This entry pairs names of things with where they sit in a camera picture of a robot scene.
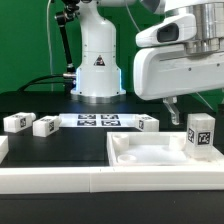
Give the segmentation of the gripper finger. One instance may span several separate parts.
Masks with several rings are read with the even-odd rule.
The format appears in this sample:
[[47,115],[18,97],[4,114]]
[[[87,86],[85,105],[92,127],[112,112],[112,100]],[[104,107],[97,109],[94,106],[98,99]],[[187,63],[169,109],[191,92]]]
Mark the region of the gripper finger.
[[170,112],[172,124],[179,125],[180,124],[179,110],[176,107],[177,97],[176,96],[166,97],[163,99],[163,103]]

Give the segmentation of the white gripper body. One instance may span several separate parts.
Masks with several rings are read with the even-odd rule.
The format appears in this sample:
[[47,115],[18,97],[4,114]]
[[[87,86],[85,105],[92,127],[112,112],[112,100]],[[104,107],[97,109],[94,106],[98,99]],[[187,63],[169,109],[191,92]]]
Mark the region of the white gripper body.
[[136,35],[136,95],[144,100],[224,87],[224,19],[170,16]]

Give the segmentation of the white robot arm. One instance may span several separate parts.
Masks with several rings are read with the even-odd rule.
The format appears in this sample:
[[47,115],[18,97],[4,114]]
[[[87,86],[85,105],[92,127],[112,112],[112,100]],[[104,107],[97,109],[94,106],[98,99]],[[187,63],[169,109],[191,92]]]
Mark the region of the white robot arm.
[[224,87],[224,0],[81,0],[82,63],[71,94],[106,103],[125,93],[116,65],[116,28],[97,8],[136,1],[165,19],[135,37],[140,50],[133,63],[134,91],[144,100],[162,99],[177,125],[177,96]]

